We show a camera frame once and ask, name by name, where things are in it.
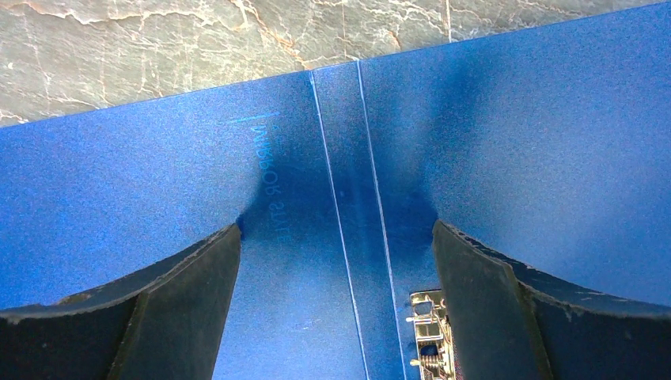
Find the blue folder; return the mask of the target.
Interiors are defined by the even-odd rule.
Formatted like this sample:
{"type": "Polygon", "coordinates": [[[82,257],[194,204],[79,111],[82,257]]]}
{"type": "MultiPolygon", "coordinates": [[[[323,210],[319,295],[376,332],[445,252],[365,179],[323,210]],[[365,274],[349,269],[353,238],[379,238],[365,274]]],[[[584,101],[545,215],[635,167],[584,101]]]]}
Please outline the blue folder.
{"type": "Polygon", "coordinates": [[[1,130],[1,312],[239,228],[209,379],[421,379],[437,221],[670,309],[669,2],[1,130]]]}

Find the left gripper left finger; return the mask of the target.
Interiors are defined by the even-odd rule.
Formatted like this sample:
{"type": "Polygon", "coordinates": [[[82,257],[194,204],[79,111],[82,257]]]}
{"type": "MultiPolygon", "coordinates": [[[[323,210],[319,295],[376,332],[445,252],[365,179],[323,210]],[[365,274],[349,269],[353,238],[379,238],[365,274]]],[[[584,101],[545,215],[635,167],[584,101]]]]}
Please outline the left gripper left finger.
{"type": "Polygon", "coordinates": [[[1,312],[4,379],[209,379],[241,262],[227,226],[52,305],[1,312]]]}

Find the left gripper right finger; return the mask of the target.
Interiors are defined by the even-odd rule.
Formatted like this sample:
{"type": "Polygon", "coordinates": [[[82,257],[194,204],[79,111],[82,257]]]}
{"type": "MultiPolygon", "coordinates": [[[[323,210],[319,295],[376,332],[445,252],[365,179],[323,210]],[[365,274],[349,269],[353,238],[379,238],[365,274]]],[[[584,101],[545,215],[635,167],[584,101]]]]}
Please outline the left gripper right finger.
{"type": "Polygon", "coordinates": [[[443,221],[432,249],[466,379],[669,378],[669,307],[567,282],[443,221]]]}

